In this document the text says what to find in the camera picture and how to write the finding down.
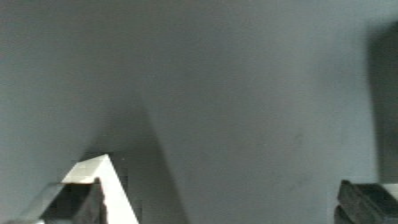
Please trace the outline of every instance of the gray surface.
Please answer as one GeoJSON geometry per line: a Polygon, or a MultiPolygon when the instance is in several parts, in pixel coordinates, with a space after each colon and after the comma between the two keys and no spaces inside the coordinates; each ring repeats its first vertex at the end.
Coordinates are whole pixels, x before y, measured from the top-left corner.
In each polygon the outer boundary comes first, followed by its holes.
{"type": "Polygon", "coordinates": [[[376,179],[365,49],[398,3],[5,0],[0,17],[0,221],[108,144],[147,224],[331,223],[339,180],[376,179]]]}
{"type": "Polygon", "coordinates": [[[131,5],[131,70],[189,223],[331,223],[339,180],[378,175],[367,38],[395,2],[131,5]]]}

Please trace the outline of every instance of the white trim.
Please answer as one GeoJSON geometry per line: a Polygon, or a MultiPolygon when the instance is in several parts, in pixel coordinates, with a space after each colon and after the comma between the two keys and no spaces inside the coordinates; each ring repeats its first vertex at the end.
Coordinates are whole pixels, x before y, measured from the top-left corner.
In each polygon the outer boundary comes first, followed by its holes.
{"type": "Polygon", "coordinates": [[[95,178],[102,187],[108,224],[138,224],[108,155],[76,163],[61,183],[93,183],[95,178]]]}

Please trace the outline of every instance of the gray wall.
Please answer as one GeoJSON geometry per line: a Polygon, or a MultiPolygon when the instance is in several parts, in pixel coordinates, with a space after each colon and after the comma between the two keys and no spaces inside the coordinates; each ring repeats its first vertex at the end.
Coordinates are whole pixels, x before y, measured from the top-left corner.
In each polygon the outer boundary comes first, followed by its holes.
{"type": "Polygon", "coordinates": [[[189,223],[331,223],[376,181],[369,38],[392,1],[134,1],[131,71],[189,223]]]}
{"type": "Polygon", "coordinates": [[[145,223],[186,222],[129,80],[118,3],[0,2],[0,223],[86,152],[111,153],[145,223]]]}
{"type": "Polygon", "coordinates": [[[0,8],[1,223],[90,145],[115,80],[108,49],[86,39],[102,33],[93,10],[60,1],[1,1],[0,8]]]}
{"type": "Polygon", "coordinates": [[[143,223],[331,223],[340,178],[376,181],[367,40],[395,6],[3,1],[0,221],[104,150],[143,223]]]}

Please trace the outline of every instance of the dark object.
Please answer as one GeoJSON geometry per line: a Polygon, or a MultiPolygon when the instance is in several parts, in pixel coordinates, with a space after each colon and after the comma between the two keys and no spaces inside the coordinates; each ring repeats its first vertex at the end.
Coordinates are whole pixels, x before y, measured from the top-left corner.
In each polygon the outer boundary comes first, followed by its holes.
{"type": "Polygon", "coordinates": [[[106,224],[99,181],[93,184],[65,184],[40,219],[45,224],[106,224]]]}
{"type": "Polygon", "coordinates": [[[340,182],[339,206],[351,223],[398,224],[398,202],[378,184],[340,182]]]}
{"type": "Polygon", "coordinates": [[[337,206],[335,211],[333,211],[333,224],[353,224],[342,208],[337,206]]]}

